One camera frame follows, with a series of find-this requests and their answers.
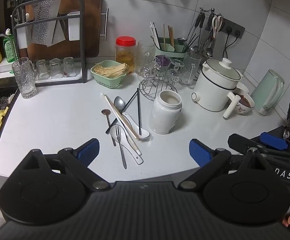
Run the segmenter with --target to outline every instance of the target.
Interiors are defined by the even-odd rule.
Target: faucet
[[[14,46],[12,39],[10,37],[8,37],[8,35],[6,35],[6,34],[0,34],[0,37],[6,37],[11,42],[11,46],[12,46],[12,50],[13,50],[13,57],[14,57],[14,60],[16,61],[15,46]]]

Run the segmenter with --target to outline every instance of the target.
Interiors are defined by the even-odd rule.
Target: wooden cutting board
[[[84,16],[84,42],[85,57],[96,57],[99,53],[100,45],[100,28],[101,28],[101,7],[102,0],[84,0],[85,16]],[[78,0],[61,0],[59,14],[68,14],[70,12],[79,11]],[[26,7],[26,12],[33,17],[33,11]],[[37,61],[39,59],[51,60],[53,58],[63,59],[65,57],[80,57],[79,41],[69,41],[68,38],[68,21],[65,22],[64,41],[53,46],[31,43],[27,48],[27,54],[30,60]]]

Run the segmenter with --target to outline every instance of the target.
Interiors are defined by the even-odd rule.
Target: jar with red lid
[[[133,37],[121,36],[116,39],[116,61],[126,63],[128,73],[134,71],[136,40]]]

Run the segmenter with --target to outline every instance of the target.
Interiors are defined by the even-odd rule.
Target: white countertop
[[[0,138],[0,175],[9,176],[29,150],[38,148],[43,154],[55,154],[65,147],[77,148],[91,138],[100,142],[100,153],[89,168],[108,182],[138,180],[197,168],[189,155],[189,142],[197,138],[208,147],[229,149],[227,139],[232,133],[253,138],[283,124],[276,111],[266,117],[251,111],[247,116],[232,114],[228,120],[223,111],[209,112],[192,102],[192,90],[179,87],[183,110],[175,129],[158,135],[148,126],[153,102],[141,95],[142,127],[151,132],[147,141],[137,141],[143,164],[137,165],[125,150],[127,170],[123,168],[119,147],[113,146],[106,116],[109,108],[100,93],[114,101],[125,102],[134,94],[139,82],[136,74],[128,75],[120,89],[109,89],[91,80],[86,84],[70,84],[37,88],[31,99],[19,96],[12,108]],[[137,98],[126,110],[137,122]]]

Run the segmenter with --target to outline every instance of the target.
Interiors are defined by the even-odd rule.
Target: hanging utensil rack
[[[41,86],[52,86],[52,85],[74,84],[74,83],[86,83],[86,81],[87,81],[87,67],[86,67],[85,47],[84,47],[84,13],[85,13],[84,0],[78,0],[79,5],[80,5],[80,10],[79,10],[80,14],[79,15],[63,15],[63,16],[51,17],[51,18],[37,20],[37,21],[28,21],[25,23],[14,25],[14,18],[15,18],[15,15],[16,15],[16,12],[18,9],[21,9],[21,7],[25,7],[26,5],[37,4],[37,3],[42,2],[42,1],[46,1],[46,0],[33,0],[33,1],[26,2],[26,3],[22,3],[18,6],[16,6],[13,10],[13,13],[12,13],[12,31],[13,31],[13,35],[14,35],[15,51],[16,51],[17,57],[18,58],[20,57],[19,56],[18,40],[17,40],[17,32],[16,32],[17,29],[23,28],[26,26],[30,26],[30,25],[44,23],[44,22],[66,20],[66,19],[71,19],[71,18],[79,18],[79,34],[80,34],[79,45],[80,45],[80,60],[81,60],[81,67],[82,67],[82,78],[77,79],[77,80],[66,80],[66,78],[64,78],[64,81],[53,82],[53,80],[51,80],[51,81],[44,82],[44,83],[37,83],[35,85],[37,87],[41,87]]]

